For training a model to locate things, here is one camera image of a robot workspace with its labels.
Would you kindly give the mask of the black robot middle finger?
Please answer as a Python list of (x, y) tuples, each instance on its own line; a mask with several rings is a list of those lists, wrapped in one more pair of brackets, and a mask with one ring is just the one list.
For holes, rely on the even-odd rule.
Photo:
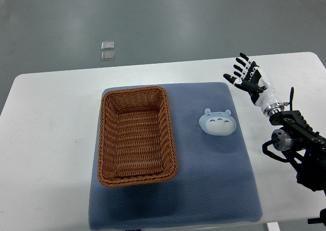
[(244, 67), (244, 66), (239, 66), (239, 65), (234, 64), (233, 68), (235, 69), (235, 71), (240, 71), (240, 72), (246, 71), (247, 75), (251, 74), (251, 67)]

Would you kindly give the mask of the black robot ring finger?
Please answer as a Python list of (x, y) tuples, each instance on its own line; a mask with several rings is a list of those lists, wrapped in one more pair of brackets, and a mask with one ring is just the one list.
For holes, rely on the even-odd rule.
[(254, 70), (255, 68), (255, 62), (248, 58), (248, 59), (243, 59), (243, 58), (236, 58), (237, 64), (235, 64), (235, 69), (236, 70)]

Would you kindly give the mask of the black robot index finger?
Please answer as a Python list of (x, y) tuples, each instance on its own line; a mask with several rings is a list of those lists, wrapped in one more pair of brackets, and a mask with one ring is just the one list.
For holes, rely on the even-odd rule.
[(234, 71), (233, 74), (235, 75), (235, 78), (236, 80), (241, 80), (241, 81), (244, 81), (244, 80), (247, 80), (247, 72), (246, 71)]

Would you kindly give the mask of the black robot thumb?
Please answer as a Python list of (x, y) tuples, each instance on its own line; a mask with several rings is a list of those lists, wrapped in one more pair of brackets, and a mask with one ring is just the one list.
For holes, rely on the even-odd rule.
[(223, 77), (231, 83), (233, 86), (242, 86), (242, 79), (237, 76), (231, 76), (230, 74), (223, 74)]

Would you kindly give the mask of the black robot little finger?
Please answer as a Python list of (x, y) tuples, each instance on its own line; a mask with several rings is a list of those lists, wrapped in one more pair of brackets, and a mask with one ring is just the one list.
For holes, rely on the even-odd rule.
[(241, 57), (240, 64), (244, 67), (257, 67), (257, 63), (244, 53), (239, 54)]

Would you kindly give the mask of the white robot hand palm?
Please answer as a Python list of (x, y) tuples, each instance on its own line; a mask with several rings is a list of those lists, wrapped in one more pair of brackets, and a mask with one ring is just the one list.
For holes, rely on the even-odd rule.
[(284, 104), (276, 96), (276, 90), (267, 73), (261, 67), (248, 68), (245, 80), (260, 88), (259, 93), (250, 93), (251, 101), (261, 108), (266, 117), (284, 111)]

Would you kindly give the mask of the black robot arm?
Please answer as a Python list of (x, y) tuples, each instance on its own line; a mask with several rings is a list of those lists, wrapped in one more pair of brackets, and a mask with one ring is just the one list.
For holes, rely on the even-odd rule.
[(306, 122), (300, 111), (290, 109), (292, 101), (282, 102), (266, 72), (247, 55), (240, 53), (234, 73), (223, 77), (249, 94), (271, 125), (280, 126), (262, 145), (270, 158), (289, 163), (296, 171), (297, 183), (312, 191), (325, 191), (325, 138)]

